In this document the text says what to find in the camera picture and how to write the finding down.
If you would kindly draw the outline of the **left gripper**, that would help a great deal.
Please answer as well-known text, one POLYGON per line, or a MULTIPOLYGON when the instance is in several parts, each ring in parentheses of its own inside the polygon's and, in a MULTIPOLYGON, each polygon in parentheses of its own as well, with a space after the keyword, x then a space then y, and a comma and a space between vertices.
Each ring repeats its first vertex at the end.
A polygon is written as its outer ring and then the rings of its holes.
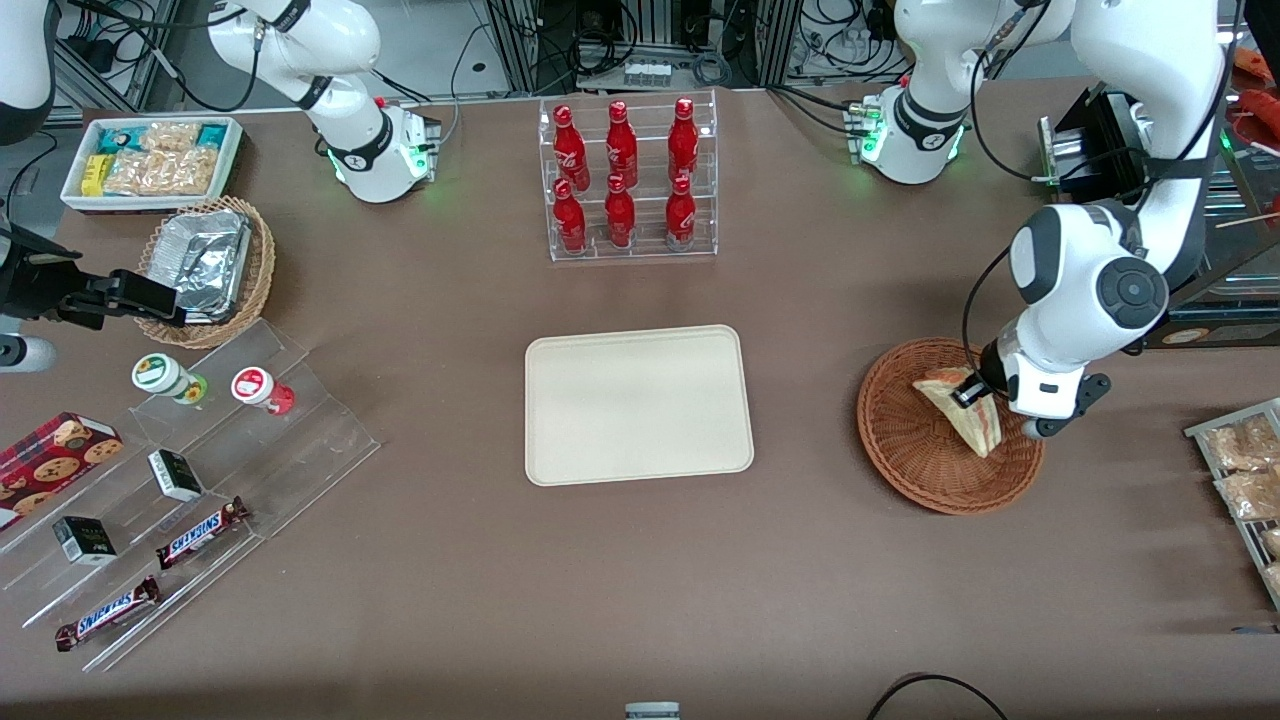
POLYGON ((969 409, 996 391, 1014 413, 1069 421, 1088 413, 1112 387, 1108 375, 1091 374, 1083 366, 1048 369, 1018 338, 1001 338, 983 347, 983 369, 970 369, 951 398, 959 407, 969 409))

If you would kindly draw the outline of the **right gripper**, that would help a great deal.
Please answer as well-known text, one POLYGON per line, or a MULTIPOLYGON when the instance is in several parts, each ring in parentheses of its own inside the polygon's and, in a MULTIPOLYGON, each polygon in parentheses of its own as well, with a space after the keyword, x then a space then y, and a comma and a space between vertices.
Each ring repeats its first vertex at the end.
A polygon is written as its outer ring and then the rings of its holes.
POLYGON ((20 225, 3 227, 1 313, 19 320, 40 318, 101 331, 106 316, 183 328, 186 310, 177 291, 134 272, 86 275, 82 252, 69 250, 20 225))

